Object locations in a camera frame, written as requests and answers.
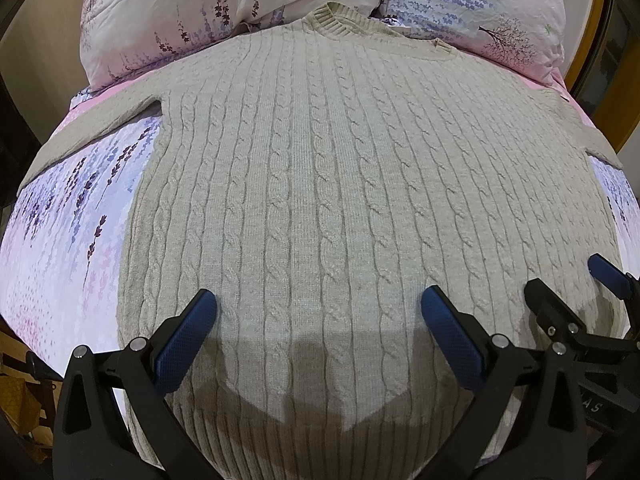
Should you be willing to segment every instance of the floral pillow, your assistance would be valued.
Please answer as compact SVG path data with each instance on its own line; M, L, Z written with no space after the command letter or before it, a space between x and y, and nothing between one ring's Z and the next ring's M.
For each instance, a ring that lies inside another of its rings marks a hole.
M382 0L380 14L410 38L442 38L546 86L564 60L563 0Z
M380 0L84 0L80 59L90 89L224 40L243 22L289 23L328 1L367 16Z

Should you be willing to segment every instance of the cable knit pattern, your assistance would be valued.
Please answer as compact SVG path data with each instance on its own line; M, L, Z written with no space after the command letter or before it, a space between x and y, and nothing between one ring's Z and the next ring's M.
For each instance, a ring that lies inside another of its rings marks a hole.
M536 277L619 335L620 302L586 268L594 252L620 263L585 152L619 162L548 91L328 4L123 89L53 137L25 182L154 100L120 338L216 294L216 327L167 401L225 478L412 478L470 402L420 316L433 283L516 344L548 342L524 303Z

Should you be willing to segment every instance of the bare tree illustration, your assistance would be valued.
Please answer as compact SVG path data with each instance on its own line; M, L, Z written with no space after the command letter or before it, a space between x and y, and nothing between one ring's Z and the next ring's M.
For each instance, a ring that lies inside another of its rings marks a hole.
M516 70L529 66L536 53L527 33L520 28L517 18L505 14L498 17L493 28L478 27L487 33L490 40L482 48L482 54Z

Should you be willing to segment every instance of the silver bolt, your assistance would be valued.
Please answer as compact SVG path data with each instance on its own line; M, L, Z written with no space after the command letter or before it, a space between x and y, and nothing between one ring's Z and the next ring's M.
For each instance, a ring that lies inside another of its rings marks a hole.
M502 334L495 334L491 338L491 342L498 348L507 348L509 346L509 339Z
M558 355L564 355L566 354L566 346L564 346L561 342L556 341L555 343L553 343L551 345L551 348L553 349L553 351L558 354Z
M84 357L84 354L86 354L86 351L87 351L86 346L84 345L76 346L74 348L73 356L77 358Z
M143 337L137 337L131 340L129 343L129 348L131 348L134 352L139 352L146 346L146 339Z

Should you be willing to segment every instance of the ribbed hem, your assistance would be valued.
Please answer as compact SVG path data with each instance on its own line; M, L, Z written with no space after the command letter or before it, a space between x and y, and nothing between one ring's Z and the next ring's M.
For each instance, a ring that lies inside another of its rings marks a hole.
M458 50L440 39L411 40L370 20L356 10L338 2L329 2L308 13L303 24L331 40L349 40L369 48L385 50L419 59L447 60L457 56Z

